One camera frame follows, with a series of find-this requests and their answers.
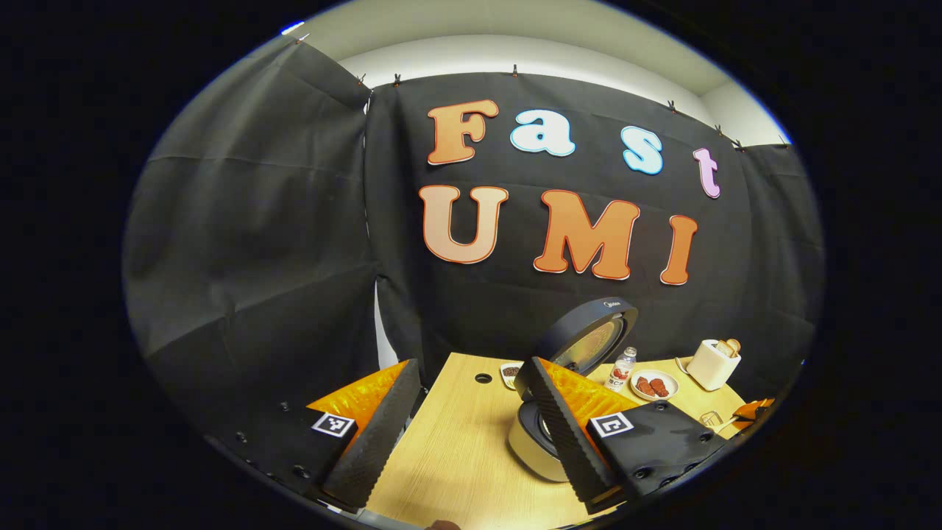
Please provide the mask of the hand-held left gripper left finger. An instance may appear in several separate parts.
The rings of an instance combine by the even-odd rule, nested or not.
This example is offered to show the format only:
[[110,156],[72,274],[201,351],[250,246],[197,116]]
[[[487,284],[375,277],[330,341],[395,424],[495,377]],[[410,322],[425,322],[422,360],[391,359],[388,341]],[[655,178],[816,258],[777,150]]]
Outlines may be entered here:
[[366,506],[421,389],[417,362],[404,360],[208,441],[277,487],[355,512]]

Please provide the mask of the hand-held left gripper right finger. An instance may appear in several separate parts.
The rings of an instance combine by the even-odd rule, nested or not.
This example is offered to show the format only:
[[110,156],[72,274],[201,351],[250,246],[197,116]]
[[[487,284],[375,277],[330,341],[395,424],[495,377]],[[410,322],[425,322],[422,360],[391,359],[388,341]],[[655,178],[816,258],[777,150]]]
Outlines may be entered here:
[[627,400],[543,358],[528,390],[576,497],[595,514],[673,489],[731,445],[666,400]]

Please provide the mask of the dark grey rice cooker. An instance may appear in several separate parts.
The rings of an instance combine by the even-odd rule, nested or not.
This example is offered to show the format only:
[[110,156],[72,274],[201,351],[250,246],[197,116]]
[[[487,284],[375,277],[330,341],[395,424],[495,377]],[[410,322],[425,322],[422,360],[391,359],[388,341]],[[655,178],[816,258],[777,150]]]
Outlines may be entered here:
[[[633,329],[638,315],[636,306],[619,297],[586,302],[551,325],[538,340],[533,355],[587,376],[615,355],[617,347]],[[531,390],[524,388],[522,370],[518,370],[512,386],[522,405],[509,427],[509,452],[540,479],[567,482],[536,398]]]

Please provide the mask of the white toaster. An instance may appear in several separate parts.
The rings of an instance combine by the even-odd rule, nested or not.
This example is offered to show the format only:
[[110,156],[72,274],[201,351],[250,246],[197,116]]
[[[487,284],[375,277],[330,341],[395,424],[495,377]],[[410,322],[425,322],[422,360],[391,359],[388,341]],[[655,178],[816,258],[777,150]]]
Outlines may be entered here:
[[718,342],[717,339],[703,340],[686,368],[687,373],[708,392],[726,385],[742,359],[740,355],[727,358],[725,353],[717,349]]

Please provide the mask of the white round plate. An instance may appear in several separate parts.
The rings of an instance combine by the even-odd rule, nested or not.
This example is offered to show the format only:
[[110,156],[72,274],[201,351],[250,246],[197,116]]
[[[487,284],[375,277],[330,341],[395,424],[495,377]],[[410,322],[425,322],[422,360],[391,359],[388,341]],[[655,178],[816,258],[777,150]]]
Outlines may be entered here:
[[[638,392],[638,390],[635,389],[636,379],[639,376],[645,377],[648,380],[648,382],[655,378],[662,379],[667,389],[670,390],[670,394],[664,398],[660,398],[657,396],[652,397],[652,396],[647,396],[647,395],[641,395]],[[669,375],[669,373],[663,372],[662,370],[636,370],[636,372],[634,372],[633,375],[630,377],[628,386],[629,386],[629,389],[631,389],[632,392],[635,393],[635,395],[638,395],[640,398],[645,399],[645,400],[669,400],[669,399],[672,399],[673,396],[676,395],[677,392],[679,392],[679,383],[677,383],[676,379],[674,379],[672,375]]]

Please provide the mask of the clear drink bottle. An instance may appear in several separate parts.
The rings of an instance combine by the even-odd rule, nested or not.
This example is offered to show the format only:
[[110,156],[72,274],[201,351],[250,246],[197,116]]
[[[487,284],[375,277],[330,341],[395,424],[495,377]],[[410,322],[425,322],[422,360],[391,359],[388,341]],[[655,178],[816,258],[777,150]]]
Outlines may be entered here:
[[635,347],[626,347],[615,359],[608,379],[606,379],[603,386],[613,392],[621,392],[622,388],[630,380],[630,376],[637,362],[637,355],[638,351]]

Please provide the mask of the black backdrop cloth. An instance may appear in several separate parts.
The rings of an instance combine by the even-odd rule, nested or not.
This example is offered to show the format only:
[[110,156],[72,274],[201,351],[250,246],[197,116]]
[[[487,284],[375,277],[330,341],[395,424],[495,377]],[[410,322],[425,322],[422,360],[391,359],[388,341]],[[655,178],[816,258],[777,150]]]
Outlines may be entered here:
[[638,95],[548,75],[366,88],[301,43],[226,70],[139,178],[132,329],[202,432],[260,444],[379,369],[430,386],[451,353],[535,356],[577,305],[639,309],[652,359],[732,336],[732,386],[777,395],[820,319],[826,244],[786,146],[735,149]]

